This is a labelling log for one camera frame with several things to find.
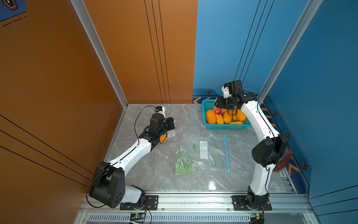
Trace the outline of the clear zip-top bag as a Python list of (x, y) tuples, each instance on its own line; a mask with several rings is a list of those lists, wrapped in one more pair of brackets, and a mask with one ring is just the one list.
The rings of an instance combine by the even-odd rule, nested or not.
[(183, 104), (180, 109), (172, 112), (170, 114), (170, 117), (172, 117), (174, 119), (175, 128), (173, 130), (167, 132), (167, 140), (166, 141), (169, 141), (172, 138), (178, 137), (180, 135), (181, 131), (184, 130), (184, 127), (186, 126), (186, 124), (188, 122), (188, 114), (186, 112), (185, 104)]

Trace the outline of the red pink mango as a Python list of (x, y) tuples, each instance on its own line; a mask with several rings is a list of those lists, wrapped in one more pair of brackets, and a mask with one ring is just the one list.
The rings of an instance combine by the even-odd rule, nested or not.
[(216, 115), (220, 115), (220, 114), (222, 113), (222, 109), (221, 109), (221, 108), (217, 108), (217, 107), (215, 107), (215, 108), (213, 109), (213, 111), (215, 112)]

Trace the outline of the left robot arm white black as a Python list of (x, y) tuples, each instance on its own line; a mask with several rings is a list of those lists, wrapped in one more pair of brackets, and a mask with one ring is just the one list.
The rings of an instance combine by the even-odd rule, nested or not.
[(121, 203), (129, 203), (141, 209), (145, 204), (145, 190), (127, 186), (125, 177), (137, 162), (163, 143), (174, 129), (174, 118), (167, 118), (163, 112), (154, 113), (150, 125), (137, 136), (131, 147), (115, 159), (97, 165), (86, 196), (113, 209)]

